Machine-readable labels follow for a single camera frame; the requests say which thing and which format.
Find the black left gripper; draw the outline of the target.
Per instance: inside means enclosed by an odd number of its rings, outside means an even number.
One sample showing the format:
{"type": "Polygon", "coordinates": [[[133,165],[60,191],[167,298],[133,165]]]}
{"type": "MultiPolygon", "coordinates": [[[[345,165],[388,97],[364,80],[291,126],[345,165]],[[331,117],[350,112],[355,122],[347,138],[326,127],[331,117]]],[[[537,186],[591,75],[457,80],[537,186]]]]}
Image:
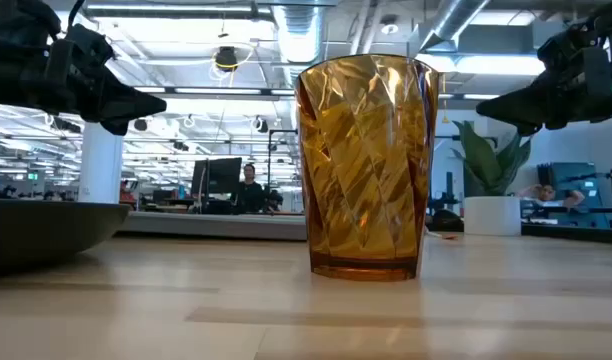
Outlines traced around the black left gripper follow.
{"type": "Polygon", "coordinates": [[[80,24],[64,38],[58,32],[34,20],[0,22],[0,105],[76,113],[115,136],[127,134],[130,120],[167,109],[159,97],[114,84],[104,36],[80,24]]]}

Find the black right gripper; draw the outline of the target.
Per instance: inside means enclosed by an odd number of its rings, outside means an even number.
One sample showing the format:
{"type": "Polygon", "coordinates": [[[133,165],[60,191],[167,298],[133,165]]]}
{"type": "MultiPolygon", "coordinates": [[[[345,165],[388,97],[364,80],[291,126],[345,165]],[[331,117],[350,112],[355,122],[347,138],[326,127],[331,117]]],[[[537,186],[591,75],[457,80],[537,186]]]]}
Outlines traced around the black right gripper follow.
{"type": "Polygon", "coordinates": [[[612,20],[589,20],[552,36],[537,52],[545,66],[539,84],[480,102],[479,115],[517,125],[531,136],[537,125],[612,118],[612,20]]]}

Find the dark grey plate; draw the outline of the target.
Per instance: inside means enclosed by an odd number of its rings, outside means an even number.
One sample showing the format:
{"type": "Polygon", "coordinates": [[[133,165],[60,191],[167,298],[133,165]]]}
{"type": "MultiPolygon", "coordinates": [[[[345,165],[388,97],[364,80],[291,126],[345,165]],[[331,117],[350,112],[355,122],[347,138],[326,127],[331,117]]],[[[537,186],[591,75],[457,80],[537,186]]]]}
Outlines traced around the dark grey plate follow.
{"type": "Polygon", "coordinates": [[[0,199],[0,272],[60,261],[111,238],[121,204],[0,199]]]}

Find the amber faceted plastic cup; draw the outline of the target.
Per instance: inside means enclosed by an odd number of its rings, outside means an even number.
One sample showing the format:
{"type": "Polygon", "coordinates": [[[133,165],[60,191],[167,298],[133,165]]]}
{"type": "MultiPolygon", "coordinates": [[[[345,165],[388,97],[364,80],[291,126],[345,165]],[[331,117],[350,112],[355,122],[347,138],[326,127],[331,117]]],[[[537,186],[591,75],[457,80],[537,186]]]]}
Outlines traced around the amber faceted plastic cup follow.
{"type": "Polygon", "coordinates": [[[313,273],[402,281],[422,261],[440,74],[400,55],[339,57],[295,86],[313,273]]]}

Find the white round pillar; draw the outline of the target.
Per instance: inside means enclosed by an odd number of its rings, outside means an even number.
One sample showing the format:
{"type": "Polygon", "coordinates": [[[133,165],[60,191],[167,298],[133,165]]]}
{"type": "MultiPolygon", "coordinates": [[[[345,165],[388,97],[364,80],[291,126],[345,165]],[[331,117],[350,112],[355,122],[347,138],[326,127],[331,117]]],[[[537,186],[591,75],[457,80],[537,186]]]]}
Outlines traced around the white round pillar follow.
{"type": "Polygon", "coordinates": [[[78,201],[118,204],[122,173],[123,138],[100,124],[83,130],[78,201]]]}

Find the green leafy plant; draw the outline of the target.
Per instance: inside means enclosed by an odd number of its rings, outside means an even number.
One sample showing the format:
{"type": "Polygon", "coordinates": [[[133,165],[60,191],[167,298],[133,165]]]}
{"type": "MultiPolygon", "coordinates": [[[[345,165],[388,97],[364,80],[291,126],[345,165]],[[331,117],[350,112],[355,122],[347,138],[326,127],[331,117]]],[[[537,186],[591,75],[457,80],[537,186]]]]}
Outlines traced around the green leafy plant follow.
{"type": "Polygon", "coordinates": [[[505,196],[530,156],[532,138],[515,133],[502,150],[495,152],[470,123],[455,122],[455,125],[463,151],[454,150],[453,153],[462,161],[482,196],[505,196]]]}

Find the reclining person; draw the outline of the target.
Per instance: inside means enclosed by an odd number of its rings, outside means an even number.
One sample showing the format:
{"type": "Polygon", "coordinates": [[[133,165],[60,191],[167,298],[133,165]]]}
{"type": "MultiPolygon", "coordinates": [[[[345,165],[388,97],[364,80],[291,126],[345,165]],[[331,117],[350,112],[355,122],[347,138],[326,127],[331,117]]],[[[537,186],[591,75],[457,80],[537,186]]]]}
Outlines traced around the reclining person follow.
{"type": "Polygon", "coordinates": [[[585,199],[585,196],[577,190],[572,190],[565,198],[558,199],[556,191],[551,185],[542,184],[531,185],[517,192],[515,196],[526,201],[533,201],[541,207],[565,207],[568,209],[576,207],[585,199]]]}

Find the teal workstation rack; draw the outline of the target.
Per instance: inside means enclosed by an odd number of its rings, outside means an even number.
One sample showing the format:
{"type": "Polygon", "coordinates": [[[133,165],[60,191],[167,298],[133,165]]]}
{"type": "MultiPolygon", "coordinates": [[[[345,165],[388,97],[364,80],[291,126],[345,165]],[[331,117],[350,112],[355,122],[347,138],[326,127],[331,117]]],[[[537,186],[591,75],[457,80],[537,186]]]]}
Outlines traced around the teal workstation rack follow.
{"type": "Polygon", "coordinates": [[[537,166],[539,184],[549,198],[521,200],[524,223],[612,229],[612,169],[598,172],[589,162],[537,166]]]}

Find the white planter pot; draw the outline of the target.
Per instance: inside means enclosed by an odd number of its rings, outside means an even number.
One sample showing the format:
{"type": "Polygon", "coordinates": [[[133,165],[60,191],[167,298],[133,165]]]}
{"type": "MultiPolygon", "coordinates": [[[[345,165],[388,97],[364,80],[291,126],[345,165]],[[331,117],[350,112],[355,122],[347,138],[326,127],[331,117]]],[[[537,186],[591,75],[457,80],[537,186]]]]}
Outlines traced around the white planter pot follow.
{"type": "Polygon", "coordinates": [[[520,199],[514,196],[476,196],[464,200],[464,232],[469,235],[519,236],[520,199]]]}

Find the black computer monitor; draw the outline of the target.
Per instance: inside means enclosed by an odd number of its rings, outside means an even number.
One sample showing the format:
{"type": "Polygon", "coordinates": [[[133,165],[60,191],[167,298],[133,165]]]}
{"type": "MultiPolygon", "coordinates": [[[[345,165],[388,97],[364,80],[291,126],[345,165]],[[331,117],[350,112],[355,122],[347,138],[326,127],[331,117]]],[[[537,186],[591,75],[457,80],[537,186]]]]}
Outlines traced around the black computer monitor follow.
{"type": "Polygon", "coordinates": [[[237,191],[242,159],[199,160],[194,164],[190,194],[197,197],[231,194],[237,191]]]}

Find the black ceiling lamp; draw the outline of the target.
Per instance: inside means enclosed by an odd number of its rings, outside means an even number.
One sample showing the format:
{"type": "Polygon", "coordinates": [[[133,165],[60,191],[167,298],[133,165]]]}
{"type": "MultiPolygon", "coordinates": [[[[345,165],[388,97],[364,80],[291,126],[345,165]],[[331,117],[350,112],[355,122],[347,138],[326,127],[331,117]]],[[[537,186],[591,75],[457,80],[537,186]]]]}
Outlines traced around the black ceiling lamp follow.
{"type": "Polygon", "coordinates": [[[222,46],[214,56],[216,68],[222,72],[233,72],[238,67],[236,48],[232,46],[222,46]]]}

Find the black round object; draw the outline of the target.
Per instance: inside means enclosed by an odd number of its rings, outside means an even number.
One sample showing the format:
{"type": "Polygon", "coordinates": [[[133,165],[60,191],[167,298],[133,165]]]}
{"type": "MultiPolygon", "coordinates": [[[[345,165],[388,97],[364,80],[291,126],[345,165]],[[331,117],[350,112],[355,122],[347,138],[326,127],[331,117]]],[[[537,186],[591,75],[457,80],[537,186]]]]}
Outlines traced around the black round object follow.
{"type": "Polygon", "coordinates": [[[464,231],[464,222],[456,213],[441,209],[436,210],[426,220],[426,226],[431,232],[458,232],[464,231]]]}

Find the person in dark top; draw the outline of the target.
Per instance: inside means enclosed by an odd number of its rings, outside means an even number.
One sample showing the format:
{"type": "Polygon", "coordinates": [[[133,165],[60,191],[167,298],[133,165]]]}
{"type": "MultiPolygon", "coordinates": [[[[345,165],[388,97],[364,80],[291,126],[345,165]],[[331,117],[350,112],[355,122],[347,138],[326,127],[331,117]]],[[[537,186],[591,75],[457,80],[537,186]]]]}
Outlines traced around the person in dark top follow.
{"type": "Polygon", "coordinates": [[[230,197],[234,212],[236,214],[259,213],[265,201],[265,194],[262,186],[255,180],[254,165],[246,164],[243,173],[244,180],[238,184],[236,191],[230,197]]]}

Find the black metal frame stand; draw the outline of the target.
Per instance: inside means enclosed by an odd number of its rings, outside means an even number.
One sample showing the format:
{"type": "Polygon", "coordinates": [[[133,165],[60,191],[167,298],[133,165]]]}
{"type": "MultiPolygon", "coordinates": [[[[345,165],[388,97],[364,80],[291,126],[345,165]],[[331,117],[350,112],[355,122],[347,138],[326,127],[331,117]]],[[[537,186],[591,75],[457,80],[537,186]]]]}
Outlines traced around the black metal frame stand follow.
{"type": "Polygon", "coordinates": [[[294,135],[298,135],[298,130],[297,129],[292,129],[292,130],[285,130],[285,129],[270,129],[268,131],[268,141],[267,141],[267,155],[268,155],[268,160],[267,160],[267,184],[266,184],[266,194],[269,195],[272,192],[272,185],[271,185],[271,170],[272,170],[272,152],[274,151],[272,149],[273,146],[273,135],[275,133],[292,133],[294,135]]]}

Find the silver ventilation duct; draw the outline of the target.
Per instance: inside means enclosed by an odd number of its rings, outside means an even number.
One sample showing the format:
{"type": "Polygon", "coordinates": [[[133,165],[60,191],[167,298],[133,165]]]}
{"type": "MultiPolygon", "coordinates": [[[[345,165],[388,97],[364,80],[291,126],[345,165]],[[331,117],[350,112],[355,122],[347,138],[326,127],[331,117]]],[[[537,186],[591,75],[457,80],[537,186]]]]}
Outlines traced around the silver ventilation duct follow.
{"type": "Polygon", "coordinates": [[[325,8],[313,4],[280,4],[271,7],[277,25],[277,42],[288,88],[298,75],[320,62],[325,8]]]}

